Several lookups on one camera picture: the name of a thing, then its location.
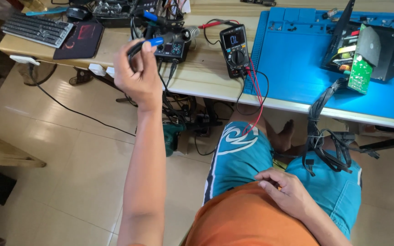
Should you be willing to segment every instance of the mouse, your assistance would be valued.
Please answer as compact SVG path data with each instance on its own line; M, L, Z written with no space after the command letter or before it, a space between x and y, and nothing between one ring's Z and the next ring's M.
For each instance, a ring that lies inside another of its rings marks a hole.
M68 18L75 18L79 20L84 20L91 15L89 9L85 6L76 5L70 6L66 10L66 16Z

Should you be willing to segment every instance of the orange shirt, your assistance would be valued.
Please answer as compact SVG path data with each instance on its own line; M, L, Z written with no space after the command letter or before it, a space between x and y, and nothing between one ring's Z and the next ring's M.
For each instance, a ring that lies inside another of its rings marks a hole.
M186 246L319 244L299 220L283 212L257 182L209 200L196 214Z

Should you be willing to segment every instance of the wooden desk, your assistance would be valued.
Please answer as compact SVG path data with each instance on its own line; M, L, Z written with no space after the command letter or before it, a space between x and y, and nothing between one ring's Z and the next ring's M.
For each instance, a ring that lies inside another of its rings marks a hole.
M234 19L244 24L247 29L249 51L252 50L260 12L269 8L255 4L241 3L239 0L189 0L191 13L185 15L185 26L201 25L208 20ZM338 0L277 0L279 7L316 8L316 9L344 9L347 1ZM394 1L389 0L357 0L354 11L382 11L394 12ZM219 32L228 26L219 25L208 28L207 36L213 42L219 39ZM128 42L130 30L128 28L108 28L104 31L97 55L92 59L53 60L54 48L31 42L18 37L6 35L0 43L0 50L7 54L25 54L58 64L88 68L90 63L100 64L104 68L112 67L112 55L119 47ZM226 63L220 45L209 45L200 34L197 47L191 44L187 61L178 65L168 89L172 92L195 95L206 98L216 98L226 101L236 101L242 88L242 81L229 79ZM169 74L169 66L163 66L163 77ZM256 96L243 95L241 103L258 105ZM309 105L283 100L267 98L265 107L307 113ZM324 108L322 115L394 127L394 119L365 115L343 110Z

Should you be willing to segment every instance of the bare foot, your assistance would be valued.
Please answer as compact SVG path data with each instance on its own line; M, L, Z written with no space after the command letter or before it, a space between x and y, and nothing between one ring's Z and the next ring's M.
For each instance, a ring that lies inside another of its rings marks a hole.
M275 149L278 153L283 153L291 148L291 138L294 134L294 120L289 120L285 123L284 129L278 133L279 143L278 149Z

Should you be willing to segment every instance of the teal shorts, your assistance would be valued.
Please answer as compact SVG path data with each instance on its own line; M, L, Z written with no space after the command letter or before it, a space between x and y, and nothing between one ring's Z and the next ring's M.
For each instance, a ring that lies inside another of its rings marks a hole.
M246 122L237 121L224 128L212 157L203 204L227 190L254 182L258 172L273 166L273 148L267 136L256 127L242 136L246 126L251 127ZM334 151L327 152L335 156ZM351 174L334 172L314 152L307 153L307 159L314 159L316 176L312 177L304 168L302 158L292 160L286 172L299 178L316 203L350 239L361 205L361 168L352 160Z

